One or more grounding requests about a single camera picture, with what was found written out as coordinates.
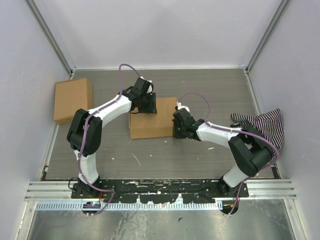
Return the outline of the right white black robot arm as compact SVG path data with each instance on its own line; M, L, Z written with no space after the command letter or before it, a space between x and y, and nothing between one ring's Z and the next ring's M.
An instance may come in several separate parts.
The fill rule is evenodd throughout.
M239 184L254 177L275 155L272 144L254 126L231 128L204 119L195 120L187 107L175 108L173 137L211 142L231 151L235 165L220 177L217 184L218 191L228 198L238 191Z

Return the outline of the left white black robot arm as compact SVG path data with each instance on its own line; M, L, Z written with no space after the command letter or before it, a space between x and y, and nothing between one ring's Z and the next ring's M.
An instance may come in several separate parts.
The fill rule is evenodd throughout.
M104 192L96 165L103 128L135 109L143 114L157 113L154 85L143 77L138 77L133 86L120 91L110 101L90 110L80 108L75 112L66 139L76 156L78 185L88 198L93 199Z

